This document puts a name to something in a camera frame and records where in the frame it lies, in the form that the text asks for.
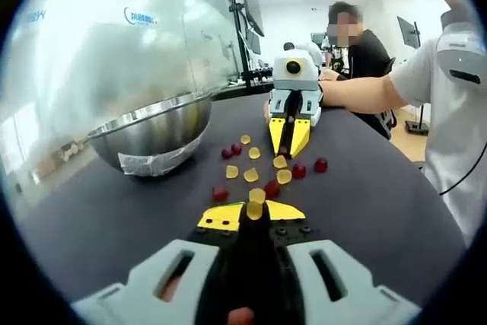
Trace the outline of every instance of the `white t-shirt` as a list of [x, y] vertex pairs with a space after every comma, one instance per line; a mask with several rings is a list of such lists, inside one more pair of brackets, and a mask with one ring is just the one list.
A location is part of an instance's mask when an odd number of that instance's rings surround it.
[[[437, 42], [426, 42], [390, 78], [408, 103], [417, 107], [431, 103], [423, 172], [441, 193], [462, 179], [482, 153], [487, 142], [487, 97], [451, 81], [441, 71]], [[461, 184], [443, 195], [468, 244], [482, 221], [486, 197], [487, 153]]]

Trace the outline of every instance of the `yellow gummy candy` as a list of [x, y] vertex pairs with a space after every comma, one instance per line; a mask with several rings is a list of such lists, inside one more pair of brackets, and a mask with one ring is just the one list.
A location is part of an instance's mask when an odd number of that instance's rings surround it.
[[247, 217], [251, 220], [258, 220], [262, 217], [263, 206], [257, 202], [247, 203]]
[[250, 141], [252, 140], [248, 135], [243, 135], [242, 137], [240, 137], [240, 142], [242, 142], [244, 145], [250, 144]]
[[238, 177], [238, 167], [227, 165], [227, 179], [234, 179], [236, 177]]
[[288, 166], [288, 162], [286, 161], [286, 158], [282, 155], [279, 155], [277, 158], [274, 158], [272, 164], [274, 165], [274, 167], [277, 167], [278, 169], [283, 169]]
[[253, 183], [259, 180], [259, 173], [257, 173], [256, 168], [253, 167], [252, 169], [249, 169], [245, 173], [243, 173], [243, 178], [248, 183]]
[[287, 184], [292, 179], [292, 173], [288, 169], [283, 169], [277, 172], [277, 181], [279, 184]]
[[266, 201], [266, 191], [254, 188], [249, 192], [249, 202], [257, 202], [261, 205]]
[[258, 148], [250, 148], [249, 150], [249, 158], [255, 160], [260, 158], [260, 151]]

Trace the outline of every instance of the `red gummy candy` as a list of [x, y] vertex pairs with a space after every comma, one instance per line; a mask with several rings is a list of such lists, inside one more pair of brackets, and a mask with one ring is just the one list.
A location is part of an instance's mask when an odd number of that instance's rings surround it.
[[317, 173], [325, 173], [328, 170], [328, 161], [325, 158], [318, 158], [314, 163], [314, 171]]
[[281, 184], [277, 180], [271, 180], [264, 186], [264, 191], [266, 192], [266, 199], [275, 198], [281, 191]]
[[215, 202], [225, 202], [228, 198], [228, 191], [226, 188], [213, 188], [213, 200]]
[[231, 158], [232, 156], [234, 156], [234, 153], [232, 152], [232, 150], [228, 149], [228, 148], [224, 148], [223, 150], [221, 150], [221, 157], [225, 160]]
[[242, 153], [242, 145], [240, 144], [233, 144], [231, 146], [231, 150], [235, 155], [240, 155]]
[[292, 177], [295, 179], [303, 179], [306, 177], [306, 167], [303, 164], [294, 164], [292, 167]]

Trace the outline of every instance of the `wooden floor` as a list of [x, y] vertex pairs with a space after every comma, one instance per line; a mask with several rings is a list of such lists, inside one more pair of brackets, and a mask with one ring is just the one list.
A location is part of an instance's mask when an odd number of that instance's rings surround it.
[[405, 110], [395, 110], [397, 127], [393, 129], [390, 140], [411, 161], [424, 161], [427, 136], [413, 135], [406, 131], [405, 121], [414, 121], [415, 117]]

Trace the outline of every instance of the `desk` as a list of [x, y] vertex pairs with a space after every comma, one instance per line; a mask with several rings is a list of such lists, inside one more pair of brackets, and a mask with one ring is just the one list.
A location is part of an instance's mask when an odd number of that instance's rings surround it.
[[[266, 95], [213, 103], [212, 119], [194, 158], [167, 177], [125, 177], [101, 159], [61, 185], [22, 222], [42, 268], [70, 301], [114, 282], [169, 241], [185, 236], [212, 206], [212, 187], [225, 183], [225, 166], [240, 167], [227, 182], [229, 202], [247, 197], [275, 174]], [[223, 161], [222, 147], [252, 136], [262, 157]], [[317, 157], [329, 170], [315, 174]], [[323, 236], [348, 251], [384, 284], [424, 304], [464, 251], [445, 204], [421, 172], [373, 129], [345, 110], [324, 110], [310, 144], [298, 156], [304, 180], [284, 186], [279, 201], [302, 210]], [[244, 181], [248, 167], [260, 180]]]

